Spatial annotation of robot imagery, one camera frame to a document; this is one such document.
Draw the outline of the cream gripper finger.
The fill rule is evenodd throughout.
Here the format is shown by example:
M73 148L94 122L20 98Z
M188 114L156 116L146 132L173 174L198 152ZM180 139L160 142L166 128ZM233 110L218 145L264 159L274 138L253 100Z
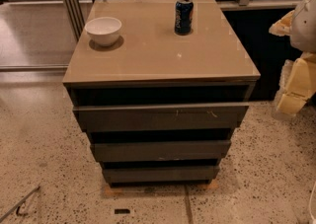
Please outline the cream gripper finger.
M276 96L276 109L285 114L297 114L306 102L294 96L278 93Z
M281 19L272 24L269 28L269 33L279 37L289 36L293 13L294 11L288 12Z

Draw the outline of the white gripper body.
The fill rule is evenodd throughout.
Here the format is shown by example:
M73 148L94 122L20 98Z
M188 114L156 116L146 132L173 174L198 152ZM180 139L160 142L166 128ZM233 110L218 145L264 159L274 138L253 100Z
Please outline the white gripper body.
M316 54L303 52L292 66L285 91L304 100L316 93Z

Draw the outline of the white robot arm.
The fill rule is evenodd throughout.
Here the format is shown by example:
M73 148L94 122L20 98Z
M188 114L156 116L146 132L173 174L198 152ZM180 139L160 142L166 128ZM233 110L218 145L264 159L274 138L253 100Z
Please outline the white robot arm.
M301 0L269 33L289 36L290 45L302 52L285 61L275 96L275 113L294 117L316 93L316 0Z

